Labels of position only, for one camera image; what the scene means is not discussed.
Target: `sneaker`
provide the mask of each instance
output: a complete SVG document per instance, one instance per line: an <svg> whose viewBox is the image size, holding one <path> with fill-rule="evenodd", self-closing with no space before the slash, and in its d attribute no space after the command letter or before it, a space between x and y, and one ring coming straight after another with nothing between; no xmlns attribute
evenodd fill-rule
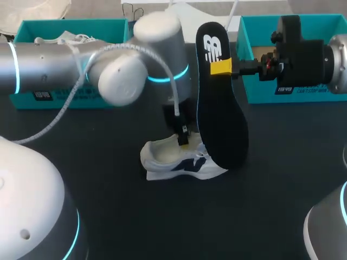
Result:
<svg viewBox="0 0 347 260"><path fill-rule="evenodd" d="M53 40L45 40L43 38L37 37L34 40L34 43L36 44L71 44L71 45L77 45L87 42L94 42L97 41L97 39L93 37L89 37L85 34L72 34L69 31L64 31L62 35L60 35L57 39Z"/></svg>
<svg viewBox="0 0 347 260"><path fill-rule="evenodd" d="M198 133L191 133L185 148L178 145L176 135L147 142L140 158L147 170L147 180L172 179L179 175L207 180L227 172L213 162Z"/></svg>

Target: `white sneaker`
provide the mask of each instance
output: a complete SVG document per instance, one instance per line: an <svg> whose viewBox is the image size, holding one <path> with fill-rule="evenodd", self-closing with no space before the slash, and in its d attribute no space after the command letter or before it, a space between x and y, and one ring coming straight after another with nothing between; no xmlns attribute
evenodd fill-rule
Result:
<svg viewBox="0 0 347 260"><path fill-rule="evenodd" d="M227 172L212 161L198 133L191 133L187 148L178 145L176 135L147 142L140 157L147 170L147 180L172 179L178 175L207 180Z"/></svg>

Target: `yellow clip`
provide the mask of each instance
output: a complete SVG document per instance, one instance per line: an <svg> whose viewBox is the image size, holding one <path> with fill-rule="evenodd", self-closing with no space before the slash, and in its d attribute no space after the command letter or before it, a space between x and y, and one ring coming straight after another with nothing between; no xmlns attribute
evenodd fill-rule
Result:
<svg viewBox="0 0 347 260"><path fill-rule="evenodd" d="M211 63L211 75L231 75L232 74L232 58L224 61L216 61Z"/></svg>

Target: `new balance logo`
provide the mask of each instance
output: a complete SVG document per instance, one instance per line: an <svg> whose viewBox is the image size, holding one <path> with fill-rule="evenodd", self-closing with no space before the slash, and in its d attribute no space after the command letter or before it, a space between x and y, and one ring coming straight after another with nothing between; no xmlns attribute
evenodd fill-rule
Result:
<svg viewBox="0 0 347 260"><path fill-rule="evenodd" d="M221 41L217 37L211 37L204 35L204 48L208 51L205 54L206 61L215 62L219 61L219 57L222 56Z"/></svg>
<svg viewBox="0 0 347 260"><path fill-rule="evenodd" d="M194 159L186 159L181 161L179 165L177 165L174 169L171 171L180 171L185 170L186 172L198 172L200 171L201 167L206 163L206 158L201 157L199 158L195 164Z"/></svg>

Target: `robot end effector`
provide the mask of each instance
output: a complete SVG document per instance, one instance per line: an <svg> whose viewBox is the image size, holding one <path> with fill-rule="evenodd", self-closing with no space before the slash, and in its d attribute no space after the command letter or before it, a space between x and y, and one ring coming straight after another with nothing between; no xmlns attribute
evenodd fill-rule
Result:
<svg viewBox="0 0 347 260"><path fill-rule="evenodd" d="M258 73L259 81L277 79L278 87L326 84L334 94L347 93L347 35L336 35L328 44L323 40L305 40L301 35L300 17L292 15L279 19L271 41L276 44L276 50L262 55L260 61L214 62L211 75L228 72L237 78Z"/></svg>

